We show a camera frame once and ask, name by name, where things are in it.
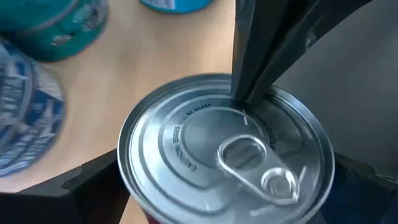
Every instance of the can rim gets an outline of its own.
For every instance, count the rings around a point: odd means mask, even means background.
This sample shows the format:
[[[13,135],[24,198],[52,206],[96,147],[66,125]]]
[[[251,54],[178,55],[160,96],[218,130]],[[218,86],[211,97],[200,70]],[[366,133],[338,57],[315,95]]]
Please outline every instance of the can rim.
[[[218,78],[217,80],[219,81],[220,78],[222,80],[226,80],[225,78],[229,76],[230,74],[228,73],[204,73],[204,74],[198,74],[198,75],[193,75],[189,77],[184,77],[178,80],[174,80],[172,82],[166,83],[142,99],[140,99],[130,110],[129,114],[127,115],[126,119],[123,122],[123,125],[120,129],[119,132],[119,138],[118,138],[118,148],[117,148],[117,153],[118,153],[118,166],[119,166],[119,171],[121,173],[122,180],[128,189],[129,193],[134,197],[134,199],[139,203],[139,205],[144,209],[146,213],[148,213],[150,216],[154,217],[156,220],[162,220],[162,223],[178,223],[176,220],[173,220],[171,217],[168,217],[166,214],[163,214],[161,211],[159,211],[153,204],[151,204],[150,201],[148,201],[145,197],[145,195],[142,195],[139,191],[139,189],[136,187],[135,180],[134,180],[134,175],[132,174],[131,168],[129,168],[127,165],[129,164],[126,160],[128,159],[128,154],[130,154],[130,151],[124,151],[122,152],[123,148],[126,148],[126,144],[123,146],[121,145],[122,143],[127,143],[125,140],[121,141],[122,136],[129,136],[131,132],[134,130],[131,126],[127,128],[126,124],[128,121],[132,119],[132,113],[134,110],[139,111],[138,114],[135,114],[133,117],[133,120],[139,120],[143,113],[146,111],[145,108],[145,103],[153,102],[158,98],[161,98],[165,94],[165,88],[167,89],[167,92],[172,91],[176,87],[181,87],[181,83],[184,83],[185,80],[190,80],[190,82],[194,82],[195,80],[206,80],[207,78]],[[291,108],[295,108],[293,104],[296,106],[301,106],[300,110],[296,110],[297,113],[305,120],[306,123],[311,124],[311,127],[313,130],[317,130],[317,132],[321,133],[321,136],[317,135],[317,137],[322,137],[322,142],[327,143],[329,146],[328,149],[326,150],[327,152],[330,153],[328,155],[329,160],[331,161],[330,164],[330,170],[328,174],[330,174],[330,178],[328,178],[327,181],[325,181],[325,178],[323,178],[323,181],[321,183],[321,188],[322,194],[319,194],[315,197],[314,201],[314,206],[310,207],[306,212],[305,215],[300,217],[298,220],[295,220],[295,223],[306,223],[311,219],[314,214],[316,214],[319,211],[319,208],[323,205],[325,202],[327,196],[330,193],[330,189],[333,183],[333,178],[334,178],[334,173],[335,173],[335,160],[334,160],[334,153],[333,153],[333,147],[330,143],[330,140],[328,139],[326,132],[323,130],[321,124],[319,121],[316,119],[316,117],[312,114],[312,112],[303,105],[298,99],[294,98],[292,95],[289,93],[285,92],[284,90],[281,90],[280,88],[273,86],[272,89],[269,91],[271,94],[277,94],[277,97],[282,99],[283,102],[287,103]]]

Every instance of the ring pull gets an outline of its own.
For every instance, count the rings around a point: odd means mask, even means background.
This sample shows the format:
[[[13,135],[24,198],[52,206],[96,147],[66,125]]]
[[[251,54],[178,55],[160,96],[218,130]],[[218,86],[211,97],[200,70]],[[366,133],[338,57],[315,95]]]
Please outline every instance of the ring pull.
[[[250,154],[257,150],[262,159],[250,169],[232,166],[226,161],[227,153]],[[279,156],[259,138],[242,134],[223,141],[217,152],[217,161],[221,169],[237,178],[246,188],[264,200],[275,205],[297,203],[300,196],[300,184],[297,176],[283,163]]]

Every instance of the teal can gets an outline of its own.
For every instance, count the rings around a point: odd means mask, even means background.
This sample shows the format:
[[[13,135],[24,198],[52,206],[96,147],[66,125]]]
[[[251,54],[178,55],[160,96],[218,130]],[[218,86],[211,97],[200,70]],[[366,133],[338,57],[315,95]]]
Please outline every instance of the teal can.
[[[203,9],[214,0],[140,0],[141,3],[161,12],[189,13]]]
[[[57,61],[85,49],[103,30],[108,17],[106,0],[77,0],[63,17],[8,33],[10,42],[39,61]]]
[[[17,32],[61,18],[77,3],[78,0],[4,0],[0,4],[0,32]]]

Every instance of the can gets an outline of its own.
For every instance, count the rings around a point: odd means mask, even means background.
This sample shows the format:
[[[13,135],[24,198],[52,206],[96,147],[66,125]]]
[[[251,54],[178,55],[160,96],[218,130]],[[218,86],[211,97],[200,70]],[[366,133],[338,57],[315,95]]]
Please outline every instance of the can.
[[[160,12],[189,13],[207,7],[213,0],[140,0],[145,6]]]
[[[30,29],[51,18],[61,18],[77,0],[13,0],[0,4],[0,32]]]
[[[279,88],[248,105],[230,84],[197,75],[142,99],[119,135],[126,187],[159,223],[309,221],[335,171],[322,126]]]
[[[48,70],[0,40],[0,177],[32,165],[55,142],[65,102]]]
[[[76,0],[64,14],[6,37],[26,55],[39,61],[57,61],[85,49],[102,32],[108,16],[106,0]]]

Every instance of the metal can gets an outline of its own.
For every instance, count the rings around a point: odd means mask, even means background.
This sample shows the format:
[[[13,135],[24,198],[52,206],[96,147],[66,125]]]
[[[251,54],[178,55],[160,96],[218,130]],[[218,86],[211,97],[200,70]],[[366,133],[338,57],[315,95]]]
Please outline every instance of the metal can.
[[[228,75],[168,83],[126,118],[118,161],[159,223],[305,223],[333,182],[332,146],[299,100],[273,87],[234,101]]]
[[[141,0],[141,3],[160,12],[189,13],[207,7],[213,0]]]
[[[0,177],[33,164],[55,142],[65,102],[46,69],[0,40]]]
[[[0,32],[30,29],[51,18],[61,18],[78,0],[12,0],[0,4]]]
[[[35,60],[56,61],[85,49],[102,32],[108,16],[106,0],[76,0],[62,17],[6,37]]]

